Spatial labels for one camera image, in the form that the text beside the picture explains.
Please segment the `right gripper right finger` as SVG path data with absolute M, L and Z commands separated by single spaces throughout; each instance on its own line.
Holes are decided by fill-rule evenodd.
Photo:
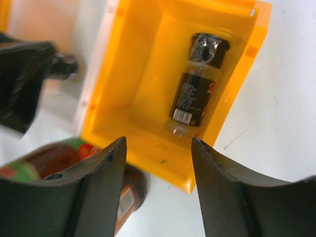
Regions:
M 191 151 L 206 236 L 315 236 L 315 177 L 291 183 L 263 175 L 199 138 Z

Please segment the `black lid spice jar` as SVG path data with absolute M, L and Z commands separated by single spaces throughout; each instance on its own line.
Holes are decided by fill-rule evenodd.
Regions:
M 74 80 L 79 76 L 78 58 L 69 53 L 58 52 L 51 61 L 48 77 L 57 80 Z
M 219 36 L 208 33 L 192 35 L 188 60 L 165 122 L 165 128 L 172 134 L 197 136 L 229 50 L 229 41 Z

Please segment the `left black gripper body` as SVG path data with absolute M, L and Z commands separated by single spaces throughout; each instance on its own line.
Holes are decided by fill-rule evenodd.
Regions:
M 51 41 L 21 41 L 0 34 L 0 123 L 26 133 L 38 107 L 56 48 Z

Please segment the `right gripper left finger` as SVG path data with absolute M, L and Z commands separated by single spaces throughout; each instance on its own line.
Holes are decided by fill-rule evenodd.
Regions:
M 3 237 L 112 237 L 126 162 L 126 138 L 44 180 L 0 180 Z

